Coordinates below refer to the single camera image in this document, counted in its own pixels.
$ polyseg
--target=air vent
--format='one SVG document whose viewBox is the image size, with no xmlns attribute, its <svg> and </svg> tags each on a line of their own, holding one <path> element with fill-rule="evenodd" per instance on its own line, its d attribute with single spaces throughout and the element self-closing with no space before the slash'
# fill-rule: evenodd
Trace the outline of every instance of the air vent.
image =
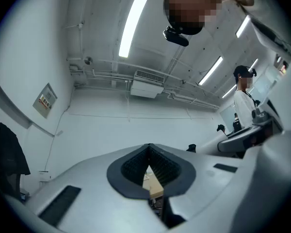
<svg viewBox="0 0 291 233">
<path fill-rule="evenodd" d="M 145 79 L 146 79 L 149 83 L 153 83 L 156 85 L 163 85 L 164 84 L 163 77 L 157 76 L 157 75 L 152 74 L 152 73 L 139 71 L 139 70 L 137 70 L 135 72 L 134 79 L 139 80 L 139 81 L 143 81 L 143 82 L 146 82 L 145 81 Z"/>
</svg>

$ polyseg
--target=ceiling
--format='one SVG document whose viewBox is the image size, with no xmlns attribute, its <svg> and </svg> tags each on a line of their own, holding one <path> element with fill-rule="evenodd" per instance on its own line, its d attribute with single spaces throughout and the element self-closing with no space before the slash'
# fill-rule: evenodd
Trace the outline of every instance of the ceiling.
<svg viewBox="0 0 291 233">
<path fill-rule="evenodd" d="M 162 34 L 169 25 L 163 14 L 163 0 L 147 0 L 129 56 L 119 57 L 120 41 L 133 1 L 69 1 L 67 26 L 82 22 L 82 28 L 66 29 L 68 60 L 71 65 L 77 65 L 79 70 L 84 70 L 87 77 L 85 79 L 85 75 L 74 75 L 76 83 L 125 88 L 125 83 L 88 78 L 92 77 L 93 68 L 95 71 L 112 71 L 133 76 L 139 68 L 131 65 L 139 65 L 171 74 L 187 82 L 183 84 L 181 80 L 165 76 L 165 89 L 219 106 L 224 101 L 222 96 L 235 84 L 232 75 L 235 67 L 251 66 L 257 58 L 259 61 L 265 58 L 266 49 L 259 43 L 250 24 L 240 38 L 236 37 L 235 32 L 245 15 L 233 1 L 225 2 L 217 17 L 207 22 L 199 34 L 186 36 L 190 41 L 189 46 L 182 47 L 168 42 Z M 86 56 L 93 59 L 90 66 L 85 65 L 82 60 Z M 203 90 L 188 84 L 200 82 L 206 74 L 204 71 L 210 69 L 219 56 L 223 57 L 223 62 L 202 85 Z"/>
</svg>

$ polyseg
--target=black opening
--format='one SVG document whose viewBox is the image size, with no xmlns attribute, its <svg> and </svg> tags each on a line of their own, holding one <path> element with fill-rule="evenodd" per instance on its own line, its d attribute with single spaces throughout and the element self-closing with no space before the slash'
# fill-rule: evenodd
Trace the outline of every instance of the black opening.
<svg viewBox="0 0 291 233">
<path fill-rule="evenodd" d="M 149 200 L 149 205 L 157 212 L 159 209 L 153 206 L 149 191 L 142 188 L 144 174 L 149 165 L 164 188 L 160 201 L 160 205 L 163 204 L 162 221 L 169 228 L 184 222 L 181 216 L 173 214 L 169 197 L 184 194 L 194 182 L 196 170 L 190 162 L 154 144 L 145 144 L 111 163 L 107 170 L 107 179 L 124 197 Z"/>
</svg>

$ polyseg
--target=white wall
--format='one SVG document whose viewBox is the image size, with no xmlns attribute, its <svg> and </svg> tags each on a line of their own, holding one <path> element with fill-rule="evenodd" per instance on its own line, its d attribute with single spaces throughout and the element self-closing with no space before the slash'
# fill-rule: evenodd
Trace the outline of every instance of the white wall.
<svg viewBox="0 0 291 233">
<path fill-rule="evenodd" d="M 43 132 L 36 125 L 22 126 L 0 108 L 0 122 L 14 134 L 23 149 L 30 175 L 21 175 L 20 187 L 32 195 L 39 189 L 39 170 L 44 170 L 53 137 Z"/>
<path fill-rule="evenodd" d="M 114 91 L 76 90 L 55 136 L 47 169 L 57 176 L 94 156 L 145 143 L 181 150 L 217 134 L 216 114 L 185 103 L 129 97 Z"/>
<path fill-rule="evenodd" d="M 18 0 L 0 26 L 0 86 L 31 121 L 55 134 L 73 81 L 66 59 L 68 0 Z M 33 103 L 47 83 L 58 99 L 47 119 Z"/>
</svg>

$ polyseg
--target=wall sign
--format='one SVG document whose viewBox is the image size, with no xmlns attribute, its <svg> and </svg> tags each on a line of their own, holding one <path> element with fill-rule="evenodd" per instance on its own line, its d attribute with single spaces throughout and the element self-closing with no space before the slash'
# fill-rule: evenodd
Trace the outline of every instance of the wall sign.
<svg viewBox="0 0 291 233">
<path fill-rule="evenodd" d="M 33 107 L 44 117 L 47 118 L 49 112 L 54 106 L 57 96 L 55 95 L 52 87 L 47 84 L 41 91 L 37 99 L 33 103 Z"/>
</svg>

